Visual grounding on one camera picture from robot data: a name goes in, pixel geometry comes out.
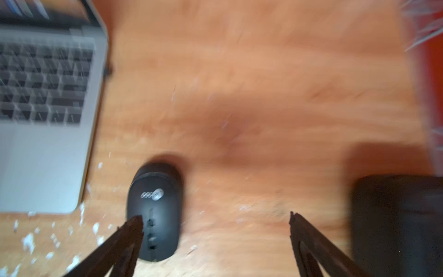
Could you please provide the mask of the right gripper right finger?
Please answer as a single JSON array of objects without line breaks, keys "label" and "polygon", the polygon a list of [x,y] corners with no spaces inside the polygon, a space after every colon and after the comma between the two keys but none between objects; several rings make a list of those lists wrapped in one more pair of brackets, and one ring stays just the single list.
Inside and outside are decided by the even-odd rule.
[{"label": "right gripper right finger", "polygon": [[302,215],[290,213],[290,239],[302,277],[367,277],[361,267],[317,230]]}]

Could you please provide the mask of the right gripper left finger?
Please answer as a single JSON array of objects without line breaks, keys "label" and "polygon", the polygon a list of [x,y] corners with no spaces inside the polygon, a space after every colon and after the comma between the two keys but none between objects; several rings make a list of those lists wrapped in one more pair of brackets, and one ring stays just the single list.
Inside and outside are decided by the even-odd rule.
[{"label": "right gripper left finger", "polygon": [[144,238],[143,227],[141,215],[132,217],[66,276],[132,277]]}]

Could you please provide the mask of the black wireless mouse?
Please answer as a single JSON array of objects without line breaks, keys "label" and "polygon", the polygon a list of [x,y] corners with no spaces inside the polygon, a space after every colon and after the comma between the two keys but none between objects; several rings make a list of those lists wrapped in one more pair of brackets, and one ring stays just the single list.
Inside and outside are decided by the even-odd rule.
[{"label": "black wireless mouse", "polygon": [[128,191],[126,217],[143,217],[144,238],[140,259],[160,262],[177,250],[182,225],[183,192],[181,174],[173,165],[151,162],[137,171]]}]

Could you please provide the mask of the silver open laptop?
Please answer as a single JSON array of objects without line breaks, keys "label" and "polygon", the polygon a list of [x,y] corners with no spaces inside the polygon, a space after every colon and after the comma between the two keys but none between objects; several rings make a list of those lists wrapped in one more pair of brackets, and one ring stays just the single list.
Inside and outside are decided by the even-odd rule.
[{"label": "silver open laptop", "polygon": [[1,212],[79,205],[108,46],[92,1],[1,2]]}]

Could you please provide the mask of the black oval pad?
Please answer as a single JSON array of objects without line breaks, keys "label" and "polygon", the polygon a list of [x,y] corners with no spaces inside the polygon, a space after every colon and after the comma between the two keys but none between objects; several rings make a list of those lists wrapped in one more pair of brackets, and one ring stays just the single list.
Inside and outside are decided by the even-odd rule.
[{"label": "black oval pad", "polygon": [[443,274],[443,179],[370,175],[351,194],[353,259],[372,277]]}]

